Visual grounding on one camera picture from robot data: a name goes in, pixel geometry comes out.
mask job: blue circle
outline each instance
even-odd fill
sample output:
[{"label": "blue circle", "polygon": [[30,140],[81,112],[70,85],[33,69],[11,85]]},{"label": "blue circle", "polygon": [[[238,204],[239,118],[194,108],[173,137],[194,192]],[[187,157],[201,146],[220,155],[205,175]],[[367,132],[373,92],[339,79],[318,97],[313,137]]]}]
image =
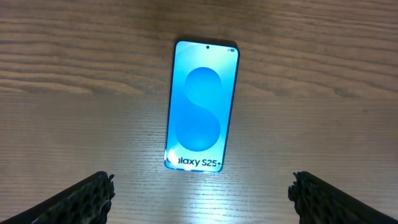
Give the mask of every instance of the blue circle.
[{"label": "blue circle", "polygon": [[209,108],[217,104],[221,93],[221,78],[210,68],[196,68],[185,79],[185,95],[198,106]]},{"label": "blue circle", "polygon": [[175,130],[177,140],[188,150],[200,152],[213,146],[220,136],[220,122],[199,106],[192,105],[185,116],[177,121]]}]

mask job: blue smartphone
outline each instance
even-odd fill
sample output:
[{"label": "blue smartphone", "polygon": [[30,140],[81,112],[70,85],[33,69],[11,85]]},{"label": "blue smartphone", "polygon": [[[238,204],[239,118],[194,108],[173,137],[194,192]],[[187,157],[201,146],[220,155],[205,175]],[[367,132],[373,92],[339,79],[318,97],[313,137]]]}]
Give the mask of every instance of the blue smartphone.
[{"label": "blue smartphone", "polygon": [[180,40],[175,44],[164,164],[169,169],[223,168],[239,50]]}]

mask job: wood grain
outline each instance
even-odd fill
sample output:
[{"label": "wood grain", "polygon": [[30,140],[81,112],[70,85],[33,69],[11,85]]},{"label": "wood grain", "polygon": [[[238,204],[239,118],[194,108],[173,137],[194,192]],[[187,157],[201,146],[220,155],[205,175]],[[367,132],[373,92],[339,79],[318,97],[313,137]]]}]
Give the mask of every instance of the wood grain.
[{"label": "wood grain", "polygon": [[0,96],[0,220],[97,170],[109,223],[298,223],[307,170],[398,218],[398,101],[237,97],[220,174],[163,167],[167,96]]},{"label": "wood grain", "polygon": [[393,0],[0,1],[0,91],[168,93],[180,35],[234,40],[237,94],[397,98]]}]

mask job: smartphone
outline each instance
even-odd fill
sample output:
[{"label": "smartphone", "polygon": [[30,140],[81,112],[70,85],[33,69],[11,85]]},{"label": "smartphone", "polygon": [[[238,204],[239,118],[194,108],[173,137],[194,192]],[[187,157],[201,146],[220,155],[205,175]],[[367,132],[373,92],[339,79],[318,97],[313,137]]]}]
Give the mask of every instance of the smartphone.
[{"label": "smartphone", "polygon": [[164,165],[223,168],[239,64],[236,46],[179,40],[174,48]]}]

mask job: phone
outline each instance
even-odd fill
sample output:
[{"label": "phone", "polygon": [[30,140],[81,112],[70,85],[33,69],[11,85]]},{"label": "phone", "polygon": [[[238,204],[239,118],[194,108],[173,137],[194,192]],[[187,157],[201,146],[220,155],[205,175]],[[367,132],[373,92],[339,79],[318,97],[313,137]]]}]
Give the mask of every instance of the phone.
[{"label": "phone", "polygon": [[164,165],[223,168],[239,65],[236,46],[179,40],[174,48]]}]

